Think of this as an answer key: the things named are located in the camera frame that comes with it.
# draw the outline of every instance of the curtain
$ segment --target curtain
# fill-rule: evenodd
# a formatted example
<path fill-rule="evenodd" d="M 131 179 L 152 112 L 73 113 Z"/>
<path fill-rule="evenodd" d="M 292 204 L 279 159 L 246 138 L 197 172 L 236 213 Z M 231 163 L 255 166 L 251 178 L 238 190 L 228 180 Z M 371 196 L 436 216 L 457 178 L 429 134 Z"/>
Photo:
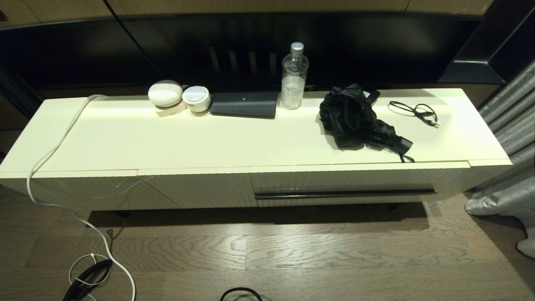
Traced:
<path fill-rule="evenodd" d="M 535 61 L 479 113 L 513 162 L 513 167 L 476 188 L 465 209 L 473 215 L 511 215 L 528 238 L 518 249 L 535 258 Z"/>

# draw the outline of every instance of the drawer handle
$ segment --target drawer handle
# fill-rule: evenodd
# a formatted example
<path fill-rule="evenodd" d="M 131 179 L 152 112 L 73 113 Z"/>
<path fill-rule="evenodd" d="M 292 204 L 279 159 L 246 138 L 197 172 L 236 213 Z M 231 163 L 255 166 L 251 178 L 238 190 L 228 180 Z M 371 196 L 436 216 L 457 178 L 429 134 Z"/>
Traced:
<path fill-rule="evenodd" d="M 357 190 L 357 191 L 319 191 L 319 192 L 283 192 L 255 193 L 257 200 L 351 198 L 351 197 L 391 197 L 403 195 L 435 194 L 434 189 L 400 189 L 400 190 Z"/>

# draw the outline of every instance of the white cable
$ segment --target white cable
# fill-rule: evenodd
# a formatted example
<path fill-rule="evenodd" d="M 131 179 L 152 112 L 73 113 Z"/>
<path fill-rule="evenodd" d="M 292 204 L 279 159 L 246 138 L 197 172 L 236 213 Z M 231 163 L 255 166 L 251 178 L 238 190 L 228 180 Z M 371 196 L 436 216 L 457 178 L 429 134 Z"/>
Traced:
<path fill-rule="evenodd" d="M 38 202 L 34 195 L 33 195 L 33 192 L 32 192 L 32 186 L 31 186 L 31 180 L 32 180 L 32 176 L 33 174 L 39 169 L 39 167 L 41 167 L 41 165 L 46 162 L 48 160 L 48 158 L 50 158 L 50 156 L 52 156 L 56 150 L 59 148 L 59 146 L 63 143 L 63 140 L 65 140 L 65 137 L 67 137 L 67 134 L 71 131 L 71 128 L 73 127 L 74 123 L 76 122 L 76 120 L 78 120 L 78 117 L 80 116 L 80 114 L 82 114 L 82 111 L 83 109 L 87 106 L 87 104 L 99 97 L 99 96 L 105 96 L 105 95 L 92 95 L 90 97 L 87 98 L 87 100 L 83 103 L 83 105 L 80 107 L 80 109 L 78 110 L 78 112 L 76 113 L 76 115 L 74 115 L 74 117 L 72 118 L 71 122 L 69 123 L 69 126 L 67 128 L 67 130 L 65 131 L 65 133 L 63 134 L 62 138 L 60 139 L 60 141 L 58 142 L 58 144 L 56 146 L 54 146 L 52 149 L 50 149 L 42 158 L 40 158 L 34 165 L 33 167 L 30 169 L 29 173 L 28 173 L 28 177 L 26 178 L 26 188 L 28 189 L 28 194 L 30 196 L 30 198 L 32 199 L 32 202 L 36 205 L 39 205 L 39 206 L 50 206 L 50 207 L 59 207 L 59 208 L 63 208 L 67 211 L 69 211 L 72 215 L 74 215 L 74 217 L 79 220 L 80 222 L 84 223 L 85 225 L 87 225 L 88 227 L 90 227 L 91 229 L 95 230 L 99 235 L 100 237 L 102 237 L 102 240 L 104 240 L 104 246 L 106 247 L 106 252 L 108 253 L 108 256 L 110 257 L 111 261 L 113 261 L 114 264 L 116 264 L 118 267 L 120 267 L 125 273 L 126 275 L 128 276 L 128 278 L 130 279 L 130 282 L 132 283 L 132 301 L 135 301 L 135 283 L 134 283 L 134 279 L 132 278 L 132 275 L 130 274 L 130 272 L 128 271 L 128 269 L 126 269 L 119 261 L 117 261 L 113 255 L 111 254 L 111 250 L 110 250 L 110 247 L 108 245 L 108 240 L 106 240 L 106 237 L 102 234 L 102 232 L 100 232 L 100 230 L 98 230 L 95 226 L 93 226 L 90 222 L 82 219 L 76 212 L 74 212 L 72 209 L 66 207 L 66 206 L 63 206 L 63 205 L 56 205 L 56 204 L 48 204 L 48 203 L 43 203 L 43 202 Z"/>
<path fill-rule="evenodd" d="M 100 257 L 102 257 L 102 258 L 105 258 L 105 260 L 108 260 L 108 259 L 109 259 L 108 257 L 106 257 L 106 256 L 104 256 L 104 255 L 95 254 L 95 253 L 87 254 L 87 255 L 84 255 L 84 256 L 82 256 L 82 257 L 76 259 L 76 261 L 75 261 L 74 263 L 72 263 L 71 268 L 68 270 L 68 281 L 69 281 L 70 284 L 72 284 L 72 279 L 71 279 L 71 276 L 72 276 L 72 269 L 73 269 L 74 266 L 78 263 L 78 261 L 80 261 L 80 260 L 82 260 L 82 259 L 84 259 L 85 257 L 88 257 L 88 256 L 91 256 L 91 257 L 93 258 L 93 261 L 95 262 L 95 264 L 97 264 L 97 260 L 96 260 L 95 256 L 100 256 Z M 104 277 L 102 280 L 100 280 L 100 281 L 97 282 L 97 283 L 87 283 L 87 282 L 85 282 L 85 281 L 83 281 L 83 280 L 80 280 L 80 279 L 78 279 L 78 278 L 75 278 L 75 280 L 78 280 L 78 281 L 80 281 L 81 283 L 86 284 L 86 285 L 89 285 L 89 286 L 92 287 L 92 286 L 99 285 L 99 284 L 103 283 L 104 281 L 106 281 L 106 280 L 108 279 L 108 277 L 110 277 L 110 274 L 111 274 L 111 267 L 110 267 L 110 269 L 108 270 L 108 273 L 106 273 L 106 277 Z M 91 299 L 93 299 L 94 301 L 97 301 L 97 299 L 96 299 L 95 297 L 91 296 L 91 294 L 87 294 L 87 296 L 91 297 Z"/>

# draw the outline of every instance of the black coiled cord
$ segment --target black coiled cord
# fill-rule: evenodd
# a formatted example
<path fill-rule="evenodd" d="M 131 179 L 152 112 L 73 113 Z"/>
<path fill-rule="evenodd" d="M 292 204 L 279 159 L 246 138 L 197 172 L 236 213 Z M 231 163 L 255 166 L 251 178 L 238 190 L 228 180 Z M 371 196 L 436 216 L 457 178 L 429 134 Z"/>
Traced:
<path fill-rule="evenodd" d="M 247 291 L 247 292 L 255 295 L 255 297 L 258 299 L 258 301 L 262 301 L 262 298 L 260 297 L 260 295 L 257 292 L 255 292 L 253 289 L 250 289 L 250 288 L 233 288 L 233 289 L 229 289 L 221 296 L 221 299 L 219 301 L 223 301 L 225 299 L 225 297 L 229 293 L 231 293 L 233 291 Z"/>
<path fill-rule="evenodd" d="M 69 287 L 69 289 L 67 290 L 65 297 L 63 297 L 63 301 L 80 300 L 81 298 L 85 297 L 88 293 L 90 293 L 97 286 L 85 285 L 79 280 L 85 281 L 88 277 L 90 277 L 94 273 L 97 273 L 101 269 L 106 268 L 106 272 L 104 273 L 102 278 L 98 281 L 98 282 L 101 282 L 104 280 L 106 275 L 110 272 L 112 264 L 113 264 L 113 261 L 111 261 L 111 259 L 106 259 L 86 269 L 85 272 L 83 272 L 80 276 L 78 276 L 78 278 L 74 280 L 74 282 L 71 284 L 71 287 Z"/>
<path fill-rule="evenodd" d="M 414 116 L 418 117 L 418 119 L 428 126 L 440 125 L 440 123 L 438 123 L 437 113 L 435 113 L 435 111 L 425 103 L 417 104 L 414 108 L 399 101 L 391 101 L 389 105 L 413 113 Z M 433 117 L 433 120 L 425 119 L 426 117 L 430 116 Z"/>

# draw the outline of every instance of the white device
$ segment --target white device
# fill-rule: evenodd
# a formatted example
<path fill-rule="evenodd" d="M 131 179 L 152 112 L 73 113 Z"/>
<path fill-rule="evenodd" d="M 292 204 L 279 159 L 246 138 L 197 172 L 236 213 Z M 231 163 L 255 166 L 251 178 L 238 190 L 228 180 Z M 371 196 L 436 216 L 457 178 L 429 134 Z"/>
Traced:
<path fill-rule="evenodd" d="M 174 80 L 161 80 L 149 89 L 149 99 L 157 107 L 172 107 L 182 100 L 182 87 Z"/>
<path fill-rule="evenodd" d="M 182 94 L 182 100 L 193 112 L 204 112 L 208 110 L 212 99 L 210 92 L 203 86 L 193 86 L 187 88 Z"/>

